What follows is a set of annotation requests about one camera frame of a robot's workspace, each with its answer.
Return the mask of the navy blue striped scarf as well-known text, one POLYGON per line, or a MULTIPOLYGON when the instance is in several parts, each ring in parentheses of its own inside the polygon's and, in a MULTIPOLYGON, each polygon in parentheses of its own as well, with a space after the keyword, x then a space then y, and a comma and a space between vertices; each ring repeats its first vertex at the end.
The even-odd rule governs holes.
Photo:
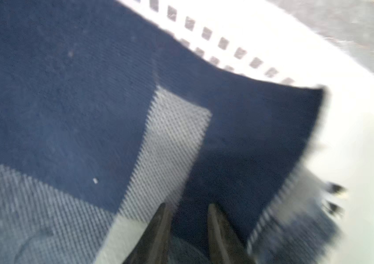
POLYGON ((218 204, 260 263, 339 235, 301 165, 325 90, 205 62, 115 1, 0 1, 0 264, 122 263, 162 203, 173 264, 218 204))

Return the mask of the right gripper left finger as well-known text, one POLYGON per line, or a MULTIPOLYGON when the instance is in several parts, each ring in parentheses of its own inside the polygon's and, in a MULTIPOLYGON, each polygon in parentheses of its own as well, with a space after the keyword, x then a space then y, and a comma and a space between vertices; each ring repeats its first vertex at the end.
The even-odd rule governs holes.
POLYGON ((123 264, 166 264, 173 211, 160 204, 143 235, 123 264))

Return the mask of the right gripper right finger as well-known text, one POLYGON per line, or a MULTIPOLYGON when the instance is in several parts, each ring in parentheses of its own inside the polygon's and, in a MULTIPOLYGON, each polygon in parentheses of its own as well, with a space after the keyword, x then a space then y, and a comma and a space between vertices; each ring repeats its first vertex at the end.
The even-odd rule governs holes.
POLYGON ((226 214, 215 203, 208 207, 208 248, 213 264, 254 264, 226 214))

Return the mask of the white plastic perforated basket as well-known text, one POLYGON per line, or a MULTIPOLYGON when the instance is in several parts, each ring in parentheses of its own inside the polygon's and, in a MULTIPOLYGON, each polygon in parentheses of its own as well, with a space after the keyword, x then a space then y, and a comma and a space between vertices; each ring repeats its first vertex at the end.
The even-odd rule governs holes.
POLYGON ((340 236, 323 264, 374 264, 374 75, 267 1, 125 1, 204 60, 249 78, 324 85, 322 116, 302 160, 323 180, 340 236))

